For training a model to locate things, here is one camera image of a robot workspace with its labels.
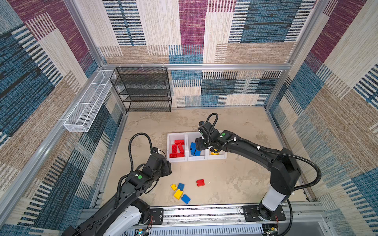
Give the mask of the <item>blue long brick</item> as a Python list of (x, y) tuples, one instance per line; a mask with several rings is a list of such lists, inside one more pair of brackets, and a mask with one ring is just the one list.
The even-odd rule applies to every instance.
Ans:
[(179, 183), (178, 186), (177, 186), (177, 189), (184, 191), (184, 187), (185, 187), (185, 185), (183, 183)]

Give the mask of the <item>blue brick bottom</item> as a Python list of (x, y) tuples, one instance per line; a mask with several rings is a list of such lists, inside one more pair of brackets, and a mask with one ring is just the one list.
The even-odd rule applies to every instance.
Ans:
[(191, 198), (189, 196), (187, 196), (186, 194), (184, 194), (182, 197), (181, 197), (181, 200), (186, 204), (188, 205), (189, 202), (191, 201)]

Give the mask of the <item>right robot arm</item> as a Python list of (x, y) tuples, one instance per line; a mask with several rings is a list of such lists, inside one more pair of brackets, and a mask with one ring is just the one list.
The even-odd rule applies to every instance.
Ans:
[(301, 175), (297, 161), (289, 157), (291, 151), (263, 147), (228, 130), (219, 132), (210, 122), (199, 122), (198, 131), (201, 137), (195, 139), (197, 150), (235, 153), (270, 172), (270, 187), (259, 203), (258, 213), (261, 220), (271, 220), (278, 206), (290, 197)]

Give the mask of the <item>red wide brick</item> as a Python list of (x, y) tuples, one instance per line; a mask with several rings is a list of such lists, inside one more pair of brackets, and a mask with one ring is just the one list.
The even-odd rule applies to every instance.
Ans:
[(174, 144), (175, 145), (182, 145), (182, 146), (184, 146), (185, 145), (185, 140), (184, 139), (182, 139), (182, 140), (175, 140)]

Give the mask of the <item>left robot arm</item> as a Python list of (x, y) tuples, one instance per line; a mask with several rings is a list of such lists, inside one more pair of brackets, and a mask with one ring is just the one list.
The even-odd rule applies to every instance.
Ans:
[(151, 222), (150, 205), (140, 199), (161, 177), (172, 174), (167, 158), (153, 148), (144, 165), (120, 180), (116, 194), (86, 221), (69, 226), (63, 236), (120, 236), (134, 225)]

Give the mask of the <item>red long diagonal brick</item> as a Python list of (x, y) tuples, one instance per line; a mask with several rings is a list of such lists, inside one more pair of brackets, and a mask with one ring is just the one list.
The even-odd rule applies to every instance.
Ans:
[(185, 150), (181, 144), (178, 145), (178, 150), (179, 152), (177, 153), (177, 157), (185, 157)]

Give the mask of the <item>red long brick tall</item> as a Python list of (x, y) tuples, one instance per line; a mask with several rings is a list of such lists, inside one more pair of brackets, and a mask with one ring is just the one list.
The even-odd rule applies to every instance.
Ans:
[(177, 145), (176, 144), (173, 144), (172, 145), (172, 154), (177, 154), (178, 153), (178, 150), (177, 150)]

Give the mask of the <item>yellow brick bottom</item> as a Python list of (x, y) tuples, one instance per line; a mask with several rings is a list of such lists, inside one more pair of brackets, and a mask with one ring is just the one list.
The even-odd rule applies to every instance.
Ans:
[(176, 192), (174, 193), (174, 198), (177, 200), (180, 200), (183, 196), (183, 191), (181, 189), (177, 189)]

